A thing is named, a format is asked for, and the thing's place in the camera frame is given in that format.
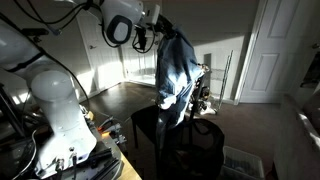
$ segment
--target dark floor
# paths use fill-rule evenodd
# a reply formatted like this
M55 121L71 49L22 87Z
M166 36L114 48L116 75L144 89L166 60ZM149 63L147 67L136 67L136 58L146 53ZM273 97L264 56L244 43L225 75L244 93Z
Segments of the dark floor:
M139 130L139 149L134 148L130 116L139 109L153 105L154 98L155 89L152 87L121 83L90 99L96 125L106 119L105 115L113 115L121 122L123 134L128 140L127 158L146 180L156 179L154 149L152 143ZM222 129L225 145L259 156L267 174L272 167L279 116L280 106L277 104L223 104L218 115L202 117Z

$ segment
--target robotic arm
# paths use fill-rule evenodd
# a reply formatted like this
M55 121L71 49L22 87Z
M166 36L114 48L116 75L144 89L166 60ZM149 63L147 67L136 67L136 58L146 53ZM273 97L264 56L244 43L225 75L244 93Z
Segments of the robotic arm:
M144 7L136 0L100 0L99 7L102 16L96 10L92 14L103 21L108 40L116 45L129 40L133 26L154 26L152 29L158 32L170 32L163 30L172 26L159 15L158 5ZM54 132L38 153L35 172L43 179L55 174L57 168L73 166L74 156L77 163L85 161L97 139L85 122L69 73L9 24L0 21L0 67L26 80Z

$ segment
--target wall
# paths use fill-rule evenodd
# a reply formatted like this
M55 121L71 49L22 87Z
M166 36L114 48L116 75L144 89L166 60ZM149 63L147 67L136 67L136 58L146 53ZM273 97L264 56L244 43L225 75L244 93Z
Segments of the wall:
M233 57L224 99L233 100L253 26L258 0L163 0L163 15L182 27L194 45L199 63L212 69L225 69L228 55ZM220 94L221 81L213 80L210 89Z
M28 12L32 12L26 1L19 1ZM46 21L56 20L66 14L72 6L63 3L57 3L52 0L33 0L35 8ZM20 28L46 28L23 14L12 0L1 0L0 11ZM61 27L63 24L53 25L53 27ZM39 45L42 46L49 54L58 59L70 70L79 76L90 71L87 54L85 52L82 37L78 24L74 20L69 26L63 29L62 34L54 36L51 32L48 36L41 36L42 40ZM84 80L88 78L80 78L80 82L85 84ZM0 82L5 84L6 89L17 98L18 101L24 102L27 92L25 81L13 74L9 74L3 70L0 71ZM95 85L92 83L87 93L95 91Z

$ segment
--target door frame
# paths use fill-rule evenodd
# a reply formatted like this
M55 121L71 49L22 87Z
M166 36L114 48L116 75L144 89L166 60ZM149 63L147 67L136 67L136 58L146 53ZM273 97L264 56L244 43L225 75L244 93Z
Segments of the door frame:
M263 19L263 15L264 15L265 9L267 7L267 4L268 4L268 0L259 0L259 5L258 5L255 20L254 20L254 24L253 24L253 28L252 28L252 32L251 32L251 36L250 36L250 41L249 41L249 45L247 48L246 57L245 57L245 60L243 63L237 92L236 92L234 102L233 102L234 105L238 105L240 102L241 94L242 94L243 87L244 87L244 84L245 84L245 81L247 78L249 65L250 65L250 62L252 59L253 51L255 49L257 38L259 36L260 27L262 24L262 19Z

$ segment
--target black bag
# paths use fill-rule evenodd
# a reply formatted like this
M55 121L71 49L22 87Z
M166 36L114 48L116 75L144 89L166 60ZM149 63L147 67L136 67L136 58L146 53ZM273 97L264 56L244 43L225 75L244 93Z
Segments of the black bag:
M161 152L163 179L216 179L224 161L224 134L205 119L183 122L167 131Z

